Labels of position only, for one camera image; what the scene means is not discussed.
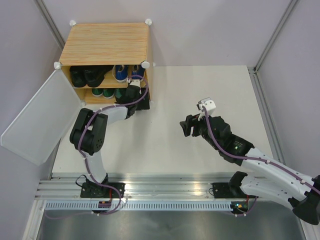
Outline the left aluminium frame post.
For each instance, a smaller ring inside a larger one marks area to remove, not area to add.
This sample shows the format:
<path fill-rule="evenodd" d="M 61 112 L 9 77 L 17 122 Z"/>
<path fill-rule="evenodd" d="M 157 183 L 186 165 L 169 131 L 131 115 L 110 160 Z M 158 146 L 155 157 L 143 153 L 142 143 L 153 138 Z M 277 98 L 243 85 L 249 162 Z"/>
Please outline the left aluminium frame post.
<path fill-rule="evenodd" d="M 33 1 L 38 8 L 39 12 L 41 13 L 43 19 L 45 20 L 47 26 L 49 27 L 49 30 L 51 31 L 55 41 L 57 42 L 59 48 L 62 50 L 65 46 L 65 41 L 56 26 L 45 2 L 43 0 L 34 0 Z"/>

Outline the wooden two-shelf shoe cabinet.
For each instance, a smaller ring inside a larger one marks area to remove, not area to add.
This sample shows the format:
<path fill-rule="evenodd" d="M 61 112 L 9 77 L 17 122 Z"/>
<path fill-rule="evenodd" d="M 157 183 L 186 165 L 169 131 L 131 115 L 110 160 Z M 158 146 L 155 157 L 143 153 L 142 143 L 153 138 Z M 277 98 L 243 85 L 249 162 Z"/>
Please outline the wooden two-shelf shoe cabinet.
<path fill-rule="evenodd" d="M 142 88 L 152 87 L 154 63 L 150 25 L 152 21 L 138 23 L 75 23 L 61 56 L 54 64 L 71 82 L 70 67 L 127 65 L 128 73 L 134 65 L 145 69 L 146 82 Z"/>

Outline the black patent shoe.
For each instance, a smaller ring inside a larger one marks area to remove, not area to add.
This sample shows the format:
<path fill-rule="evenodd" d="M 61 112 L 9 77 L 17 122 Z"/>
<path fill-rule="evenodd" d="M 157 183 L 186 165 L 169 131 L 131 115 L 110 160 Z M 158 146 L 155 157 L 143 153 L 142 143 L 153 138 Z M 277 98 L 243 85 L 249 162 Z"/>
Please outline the black patent shoe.
<path fill-rule="evenodd" d="M 84 68 L 82 66 L 71 66 L 69 68 L 69 73 L 74 87 L 83 88 L 87 84 Z"/>
<path fill-rule="evenodd" d="M 84 69 L 86 83 L 91 88 L 97 88 L 105 78 L 105 74 L 113 69 L 112 65 L 89 65 Z"/>

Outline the blue sneaker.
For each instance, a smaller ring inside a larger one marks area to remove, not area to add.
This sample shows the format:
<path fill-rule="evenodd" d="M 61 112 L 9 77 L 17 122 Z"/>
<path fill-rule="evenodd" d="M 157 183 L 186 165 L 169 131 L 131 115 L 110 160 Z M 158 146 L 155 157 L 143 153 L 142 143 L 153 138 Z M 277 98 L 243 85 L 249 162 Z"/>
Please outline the blue sneaker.
<path fill-rule="evenodd" d="M 145 69 L 138 64 L 135 64 L 131 68 L 131 78 L 133 80 L 141 80 L 145 74 Z"/>
<path fill-rule="evenodd" d="M 118 83 L 124 83 L 128 79 L 128 65 L 115 65 L 113 70 L 113 77 Z"/>

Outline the white translucent cabinet door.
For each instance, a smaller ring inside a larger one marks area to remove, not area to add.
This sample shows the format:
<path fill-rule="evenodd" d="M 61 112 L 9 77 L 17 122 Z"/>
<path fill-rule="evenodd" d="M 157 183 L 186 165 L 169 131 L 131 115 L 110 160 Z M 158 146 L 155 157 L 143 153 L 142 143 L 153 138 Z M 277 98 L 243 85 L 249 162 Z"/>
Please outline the white translucent cabinet door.
<path fill-rule="evenodd" d="M 40 166 L 70 128 L 81 100 L 61 70 L 55 70 L 0 137 L 0 144 Z"/>

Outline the right aluminium frame post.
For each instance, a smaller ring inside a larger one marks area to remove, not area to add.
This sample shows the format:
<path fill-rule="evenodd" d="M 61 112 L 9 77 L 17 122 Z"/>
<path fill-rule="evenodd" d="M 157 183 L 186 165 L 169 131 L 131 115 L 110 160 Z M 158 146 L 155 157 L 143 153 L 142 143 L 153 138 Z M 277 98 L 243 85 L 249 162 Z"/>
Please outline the right aluminium frame post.
<path fill-rule="evenodd" d="M 277 39 L 279 38 L 281 32 L 285 28 L 285 25 L 289 21 L 291 15 L 295 11 L 297 5 L 299 4 L 300 0 L 290 0 L 287 7 L 285 8 L 281 18 L 279 19 L 276 27 L 274 28 L 269 40 L 267 41 L 260 57 L 258 58 L 255 66 L 252 68 L 252 71 L 257 74 L 262 65 L 264 64 L 269 52 L 273 48 L 274 44 L 276 43 Z"/>

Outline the aluminium frame post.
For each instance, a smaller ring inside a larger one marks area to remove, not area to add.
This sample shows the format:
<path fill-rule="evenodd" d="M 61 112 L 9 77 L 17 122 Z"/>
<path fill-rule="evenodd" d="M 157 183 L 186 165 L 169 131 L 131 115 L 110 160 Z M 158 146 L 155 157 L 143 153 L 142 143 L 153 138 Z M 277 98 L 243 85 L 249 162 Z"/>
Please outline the aluminium frame post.
<path fill-rule="evenodd" d="M 38 8 L 39 12 L 41 13 L 43 19 L 45 20 L 47 26 L 49 27 L 49 30 L 51 31 L 55 41 L 57 42 L 59 48 L 62 50 L 65 46 L 65 41 L 56 26 L 45 2 L 43 0 L 34 0 L 33 1 Z"/>
<path fill-rule="evenodd" d="M 281 18 L 279 19 L 276 27 L 274 28 L 269 40 L 267 41 L 260 57 L 258 58 L 255 66 L 252 68 L 252 71 L 257 74 L 262 65 L 264 64 L 269 52 L 273 48 L 274 44 L 276 43 L 277 39 L 279 38 L 281 32 L 285 28 L 285 25 L 289 21 L 291 15 L 295 11 L 297 5 L 299 4 L 300 0 L 290 0 L 287 7 L 285 8 Z"/>

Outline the green sneaker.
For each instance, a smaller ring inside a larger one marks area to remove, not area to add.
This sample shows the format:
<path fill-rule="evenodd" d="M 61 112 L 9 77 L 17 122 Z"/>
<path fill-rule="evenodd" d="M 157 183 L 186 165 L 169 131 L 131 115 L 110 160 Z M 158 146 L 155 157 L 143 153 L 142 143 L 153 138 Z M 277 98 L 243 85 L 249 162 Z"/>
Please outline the green sneaker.
<path fill-rule="evenodd" d="M 114 88 L 104 88 L 102 91 L 102 96 L 106 99 L 112 99 L 115 95 Z"/>
<path fill-rule="evenodd" d="M 94 97 L 100 97 L 103 95 L 103 88 L 92 88 L 91 93 Z"/>

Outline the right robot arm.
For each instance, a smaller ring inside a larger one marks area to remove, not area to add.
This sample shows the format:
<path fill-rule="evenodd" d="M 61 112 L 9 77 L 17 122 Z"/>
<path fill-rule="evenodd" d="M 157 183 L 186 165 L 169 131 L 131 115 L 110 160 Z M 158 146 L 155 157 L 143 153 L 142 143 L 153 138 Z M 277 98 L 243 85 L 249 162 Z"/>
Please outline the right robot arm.
<path fill-rule="evenodd" d="M 205 119 L 188 115 L 179 124 L 185 137 L 201 136 L 227 162 L 263 177 L 235 172 L 227 184 L 231 196 L 264 198 L 289 208 L 311 225 L 320 223 L 319 176 L 302 174 L 263 154 L 251 142 L 233 134 L 230 125 L 220 116 Z"/>

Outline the aluminium mounting rail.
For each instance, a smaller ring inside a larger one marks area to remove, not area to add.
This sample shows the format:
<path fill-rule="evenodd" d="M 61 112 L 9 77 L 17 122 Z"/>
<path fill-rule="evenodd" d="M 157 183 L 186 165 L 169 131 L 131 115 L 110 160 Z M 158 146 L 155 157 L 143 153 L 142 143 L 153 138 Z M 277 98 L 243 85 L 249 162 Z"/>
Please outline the aluminium mounting rail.
<path fill-rule="evenodd" d="M 41 180 L 36 200 L 80 200 L 81 188 L 75 181 L 81 173 L 53 173 Z M 110 173 L 112 183 L 125 183 L 124 198 L 133 201 L 208 201 L 212 183 L 228 182 L 230 172 L 205 174 Z"/>

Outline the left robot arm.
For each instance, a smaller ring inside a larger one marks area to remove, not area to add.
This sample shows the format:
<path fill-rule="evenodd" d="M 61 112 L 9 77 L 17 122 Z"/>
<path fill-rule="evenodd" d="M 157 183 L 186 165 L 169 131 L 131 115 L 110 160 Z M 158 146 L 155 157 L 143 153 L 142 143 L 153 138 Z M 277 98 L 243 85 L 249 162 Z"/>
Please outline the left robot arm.
<path fill-rule="evenodd" d="M 149 87 L 141 89 L 134 80 L 124 90 L 116 103 L 97 111 L 82 108 L 71 130 L 69 141 L 84 158 L 88 176 L 80 185 L 81 198 L 122 198 L 123 183 L 109 183 L 109 176 L 103 166 L 101 149 L 105 142 L 107 127 L 117 121 L 130 118 L 149 100 Z"/>

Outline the green loafer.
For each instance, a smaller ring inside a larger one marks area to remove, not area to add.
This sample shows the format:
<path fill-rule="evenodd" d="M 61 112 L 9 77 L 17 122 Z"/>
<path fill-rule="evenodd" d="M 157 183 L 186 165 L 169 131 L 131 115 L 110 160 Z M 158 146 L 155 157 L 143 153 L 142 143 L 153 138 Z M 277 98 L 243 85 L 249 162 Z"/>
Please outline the green loafer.
<path fill-rule="evenodd" d="M 116 88 L 114 91 L 114 97 L 116 99 L 120 99 L 121 97 L 125 96 L 126 89 L 125 88 Z"/>

